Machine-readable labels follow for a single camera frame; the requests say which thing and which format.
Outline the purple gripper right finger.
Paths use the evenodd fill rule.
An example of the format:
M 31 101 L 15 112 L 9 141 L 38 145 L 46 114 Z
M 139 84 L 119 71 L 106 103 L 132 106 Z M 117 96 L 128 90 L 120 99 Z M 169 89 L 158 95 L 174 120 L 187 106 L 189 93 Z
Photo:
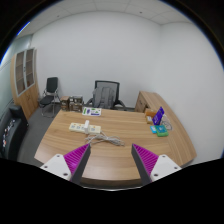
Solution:
M 131 153 L 143 185 L 159 180 L 181 169 L 167 155 L 156 155 L 136 144 L 132 145 Z

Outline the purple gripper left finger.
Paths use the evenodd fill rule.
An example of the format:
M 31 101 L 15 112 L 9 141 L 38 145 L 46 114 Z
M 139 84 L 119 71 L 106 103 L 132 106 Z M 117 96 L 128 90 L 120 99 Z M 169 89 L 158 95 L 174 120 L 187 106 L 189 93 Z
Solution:
M 56 154 L 41 169 L 79 185 L 90 153 L 91 146 L 85 144 L 65 155 Z

